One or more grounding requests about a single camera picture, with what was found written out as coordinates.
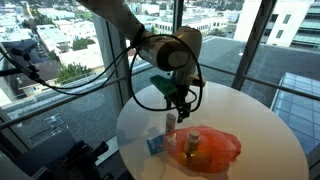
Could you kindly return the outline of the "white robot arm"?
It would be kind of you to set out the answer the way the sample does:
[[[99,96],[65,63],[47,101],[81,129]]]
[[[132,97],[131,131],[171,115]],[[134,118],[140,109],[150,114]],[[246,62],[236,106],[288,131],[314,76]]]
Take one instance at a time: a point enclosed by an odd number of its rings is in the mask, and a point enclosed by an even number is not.
[[[171,72],[169,78],[155,75],[151,83],[164,95],[166,107],[176,109],[181,123],[196,111],[202,99],[205,79],[198,57],[202,45],[199,30],[182,26],[173,34],[155,34],[129,9],[126,0],[76,0],[95,15],[114,25],[129,41],[136,55],[158,69]]]

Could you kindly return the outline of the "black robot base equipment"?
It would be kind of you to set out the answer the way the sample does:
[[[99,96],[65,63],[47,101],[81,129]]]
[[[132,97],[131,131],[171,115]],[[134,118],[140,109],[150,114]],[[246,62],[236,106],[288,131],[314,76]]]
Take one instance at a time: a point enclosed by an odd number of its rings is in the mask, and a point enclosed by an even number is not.
[[[105,141],[92,148],[64,131],[36,145],[13,162],[36,180],[102,180],[95,162],[108,150]]]

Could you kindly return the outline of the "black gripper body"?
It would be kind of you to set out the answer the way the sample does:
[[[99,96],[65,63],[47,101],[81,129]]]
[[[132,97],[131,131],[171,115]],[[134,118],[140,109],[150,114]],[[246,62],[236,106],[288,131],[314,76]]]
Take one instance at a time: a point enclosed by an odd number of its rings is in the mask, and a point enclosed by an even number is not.
[[[178,111],[183,111],[184,113],[184,107],[187,103],[185,98],[188,94],[189,87],[187,85],[175,85],[177,88],[177,93],[170,97],[165,97],[166,100],[166,109],[169,110],[172,106],[175,106],[175,108]]]

